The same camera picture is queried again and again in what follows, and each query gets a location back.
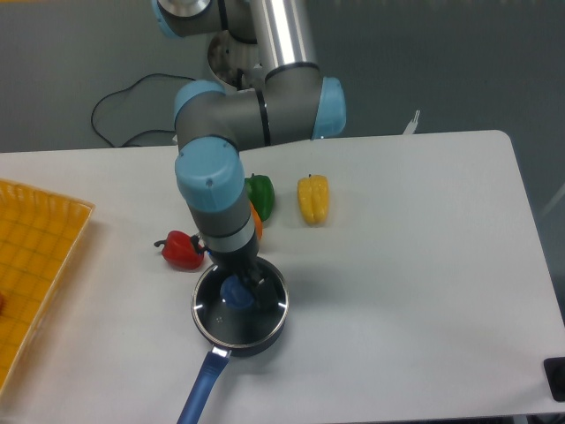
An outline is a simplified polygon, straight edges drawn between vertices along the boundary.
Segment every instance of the yellow bell pepper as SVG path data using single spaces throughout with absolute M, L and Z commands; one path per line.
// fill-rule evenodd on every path
M 298 181 L 298 205 L 310 225 L 323 223 L 328 217 L 329 187 L 323 175 L 310 175 Z

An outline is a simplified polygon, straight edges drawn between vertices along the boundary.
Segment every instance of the black cable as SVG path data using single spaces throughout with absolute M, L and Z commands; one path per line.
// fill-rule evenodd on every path
M 133 137 L 129 138 L 128 140 L 126 140 L 124 143 L 122 143 L 120 146 L 116 146 L 114 143 L 112 143 L 110 140 L 108 140 L 106 137 L 104 137 L 96 128 L 96 125 L 94 124 L 94 115 L 96 113 L 96 110 L 98 109 L 98 106 L 100 106 L 100 104 L 102 102 L 104 102 L 106 99 L 114 96 L 114 95 L 120 95 L 122 93 L 126 93 L 128 91 L 133 90 L 138 84 L 142 83 L 145 80 L 148 80 L 150 78 L 172 78 L 174 80 L 189 80 L 189 81 L 195 81 L 194 78 L 191 77 L 185 77 L 183 75 L 172 75 L 169 73 L 150 73 L 148 75 L 146 75 L 143 78 L 138 79 L 137 81 L 135 81 L 133 84 L 131 84 L 128 88 L 124 88 L 123 90 L 119 90 L 119 91 L 115 91 L 114 93 L 110 93 L 109 95 L 105 95 L 102 99 L 100 99 L 98 101 L 98 103 L 96 103 L 96 105 L 94 106 L 94 108 L 92 109 L 92 113 L 90 114 L 90 125 L 92 126 L 92 129 L 94 130 L 94 132 L 96 133 L 96 135 L 98 135 L 98 137 L 100 137 L 101 139 L 103 139 L 106 144 L 108 144 L 111 148 L 132 148 L 132 147 L 140 147 L 139 144 L 132 144 L 132 141 L 134 141 L 135 139 L 137 139 L 138 137 L 141 137 L 142 135 L 146 135 L 146 134 L 151 134 L 151 133 L 166 133 L 166 134 L 174 134 L 175 132 L 172 130 L 147 130 L 144 132 L 140 132 L 139 134 L 135 134 Z

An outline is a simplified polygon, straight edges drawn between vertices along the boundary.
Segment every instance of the blue joint cap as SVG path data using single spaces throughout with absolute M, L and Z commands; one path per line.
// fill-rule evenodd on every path
M 244 189 L 239 154 L 220 137 L 201 137 L 184 146 L 175 161 L 175 173 L 188 206 L 202 212 L 229 208 Z
M 183 106 L 197 95 L 203 95 L 205 93 L 222 93 L 225 95 L 226 89 L 217 82 L 205 81 L 203 79 L 189 82 L 178 90 L 177 96 L 175 97 L 174 122 L 177 122 L 178 112 L 183 108 Z
M 165 34 L 165 36 L 168 38 L 181 38 L 180 36 L 176 35 L 172 29 L 170 29 L 169 24 L 167 24 L 167 21 L 162 16 L 162 12 L 161 9 L 159 8 L 159 4 L 157 3 L 157 0 L 151 0 L 151 7 L 153 9 L 153 14 L 157 18 L 157 23 L 159 24 L 159 28 L 161 29 L 161 32 Z
M 312 140 L 338 135 L 347 122 L 345 95 L 337 78 L 324 78 Z

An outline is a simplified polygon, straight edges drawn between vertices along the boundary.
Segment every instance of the blue object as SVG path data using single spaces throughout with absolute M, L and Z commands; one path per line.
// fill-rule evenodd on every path
M 247 309 L 255 302 L 251 292 L 237 276 L 229 276 L 223 281 L 220 296 L 222 296 L 226 306 L 232 309 Z
M 157 3 L 157 0 L 151 0 L 151 7 L 153 8 L 153 14 L 157 18 L 157 23 L 159 24 L 159 28 L 161 29 L 161 32 L 165 34 L 165 36 L 168 38 L 181 38 L 178 35 L 176 35 L 172 29 L 170 29 L 169 24 L 167 24 L 167 21 L 162 16 L 161 9 L 159 9 L 159 4 Z
M 244 189 L 239 155 L 220 137 L 201 137 L 184 146 L 175 161 L 175 173 L 186 203 L 201 212 L 229 208 Z
M 177 122 L 178 112 L 183 106 L 197 95 L 205 93 L 222 93 L 225 95 L 226 89 L 217 82 L 206 81 L 204 79 L 189 82 L 178 90 L 177 96 L 175 97 L 175 116 L 173 117 L 175 122 Z
M 337 78 L 324 78 L 312 140 L 338 135 L 347 122 L 345 95 Z
M 230 358 L 212 352 L 207 353 L 177 424 L 196 424 L 198 422 L 215 381 L 229 361 Z

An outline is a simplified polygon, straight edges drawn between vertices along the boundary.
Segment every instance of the red bell pepper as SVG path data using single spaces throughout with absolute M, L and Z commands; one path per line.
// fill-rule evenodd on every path
M 195 270 L 204 261 L 206 249 L 199 244 L 198 236 L 191 237 L 181 231 L 171 231 L 166 240 L 154 242 L 155 247 L 161 245 L 165 245 L 161 250 L 162 257 L 175 267 Z

